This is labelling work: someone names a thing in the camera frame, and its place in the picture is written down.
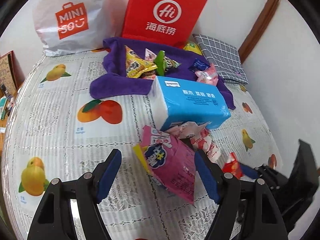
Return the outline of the white strawberry jelly packet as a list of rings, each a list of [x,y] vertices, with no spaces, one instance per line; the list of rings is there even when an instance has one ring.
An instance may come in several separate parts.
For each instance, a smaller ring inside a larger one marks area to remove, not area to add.
[[[221,156],[221,151],[213,141],[207,128],[203,128],[200,133],[194,135],[190,142],[195,150],[203,150],[212,163],[217,162]]]

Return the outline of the dark blue small packet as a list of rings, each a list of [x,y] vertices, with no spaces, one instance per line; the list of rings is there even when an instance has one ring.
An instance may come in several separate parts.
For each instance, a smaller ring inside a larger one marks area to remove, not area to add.
[[[207,64],[199,59],[195,59],[193,64],[188,69],[195,73],[196,71],[205,71],[209,67],[210,67],[209,64]]]

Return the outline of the yellow triangular snack packet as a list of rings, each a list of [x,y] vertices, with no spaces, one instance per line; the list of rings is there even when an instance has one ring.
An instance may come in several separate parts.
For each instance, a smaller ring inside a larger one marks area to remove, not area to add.
[[[126,51],[126,76],[130,78],[139,78],[142,74],[157,69],[157,66],[151,62],[139,57],[134,50],[125,45]]]

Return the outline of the yellow packet behind towel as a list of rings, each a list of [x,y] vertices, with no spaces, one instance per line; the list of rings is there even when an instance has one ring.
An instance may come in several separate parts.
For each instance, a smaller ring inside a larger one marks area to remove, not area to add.
[[[196,54],[198,54],[198,55],[202,55],[202,51],[201,51],[201,49],[199,48],[199,46],[198,46],[196,43],[191,42],[191,41],[188,41],[188,42],[184,45],[183,49],[184,49],[185,51],[191,51],[191,52],[196,53]]]

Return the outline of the white Miniso plastic bag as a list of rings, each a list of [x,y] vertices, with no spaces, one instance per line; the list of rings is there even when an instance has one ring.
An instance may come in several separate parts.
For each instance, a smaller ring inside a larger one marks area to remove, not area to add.
[[[49,57],[102,48],[115,34],[110,0],[39,0],[33,21]]]

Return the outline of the pink cartoon candy packet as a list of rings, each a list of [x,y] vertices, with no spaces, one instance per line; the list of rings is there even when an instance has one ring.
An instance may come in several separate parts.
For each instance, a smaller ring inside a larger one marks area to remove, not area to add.
[[[155,54],[153,51],[149,50],[148,48],[145,49],[145,56],[144,60],[153,62],[157,57],[157,54]]]

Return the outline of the fruit print bed sheet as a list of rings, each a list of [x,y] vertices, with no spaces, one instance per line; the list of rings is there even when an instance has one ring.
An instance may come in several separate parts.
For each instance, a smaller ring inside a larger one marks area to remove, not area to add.
[[[204,239],[217,211],[199,179],[195,202],[161,188],[144,171],[133,152],[145,125],[153,126],[150,100],[143,95],[113,97],[123,119],[80,122],[79,109],[92,100],[91,83],[104,75],[106,51],[88,51],[39,59],[23,84],[7,124],[2,157],[2,186],[11,226],[26,239],[41,193],[22,188],[21,175],[36,159],[41,180],[79,178],[104,161],[112,149],[122,163],[99,211],[115,239]]]

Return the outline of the green snack packet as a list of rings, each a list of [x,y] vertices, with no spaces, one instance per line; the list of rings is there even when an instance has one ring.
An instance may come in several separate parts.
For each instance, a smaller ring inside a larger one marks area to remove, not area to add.
[[[153,62],[157,66],[156,73],[158,76],[164,76],[165,73],[172,69],[176,69],[181,65],[181,63],[167,57],[163,50],[159,51]]]

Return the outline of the brown wooden door frame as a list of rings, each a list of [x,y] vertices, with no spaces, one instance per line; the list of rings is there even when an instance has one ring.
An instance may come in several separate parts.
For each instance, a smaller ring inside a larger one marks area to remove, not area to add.
[[[267,0],[258,18],[244,39],[238,52],[242,63],[246,61],[274,17],[281,0]]]

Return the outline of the red framed book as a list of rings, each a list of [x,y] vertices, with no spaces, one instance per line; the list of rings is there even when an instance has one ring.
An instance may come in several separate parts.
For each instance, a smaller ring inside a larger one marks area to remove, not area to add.
[[[0,59],[1,85],[5,85],[7,91],[14,95],[17,92],[17,80],[14,70],[14,52],[10,51]]]

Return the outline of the large pink snack bag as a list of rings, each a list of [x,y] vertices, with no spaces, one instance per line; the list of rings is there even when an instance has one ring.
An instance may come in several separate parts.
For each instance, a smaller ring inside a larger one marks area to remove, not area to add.
[[[170,192],[194,204],[195,152],[175,136],[145,125],[133,152],[147,174]]]

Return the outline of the red Haidilao paper bag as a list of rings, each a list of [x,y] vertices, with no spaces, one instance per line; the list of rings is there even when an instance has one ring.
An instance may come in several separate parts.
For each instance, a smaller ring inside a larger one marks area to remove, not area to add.
[[[182,48],[208,0],[129,0],[121,37]]]

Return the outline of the small red snack packet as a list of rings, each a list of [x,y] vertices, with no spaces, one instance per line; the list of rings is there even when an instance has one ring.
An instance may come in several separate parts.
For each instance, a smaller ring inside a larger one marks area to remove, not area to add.
[[[223,173],[231,173],[233,176],[235,176],[238,179],[240,179],[244,175],[242,172],[240,163],[238,162],[238,159],[234,152],[231,152],[229,154],[229,157],[225,162],[222,168],[222,171]]]

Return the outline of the blue tissue pack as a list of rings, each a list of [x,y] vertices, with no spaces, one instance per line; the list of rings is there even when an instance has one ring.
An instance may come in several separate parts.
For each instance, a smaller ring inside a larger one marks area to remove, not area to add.
[[[158,76],[148,98],[155,127],[161,131],[189,121],[216,129],[231,117],[217,87],[196,81]]]

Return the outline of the pale pink packet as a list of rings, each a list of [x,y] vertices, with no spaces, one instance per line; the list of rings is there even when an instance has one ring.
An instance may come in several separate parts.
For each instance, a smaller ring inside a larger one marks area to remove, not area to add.
[[[205,122],[204,124],[197,124],[196,122],[185,122],[180,126],[174,126],[166,130],[166,133],[177,137],[178,139],[187,139],[192,138],[196,135],[199,135],[200,132],[209,125],[210,122]]]

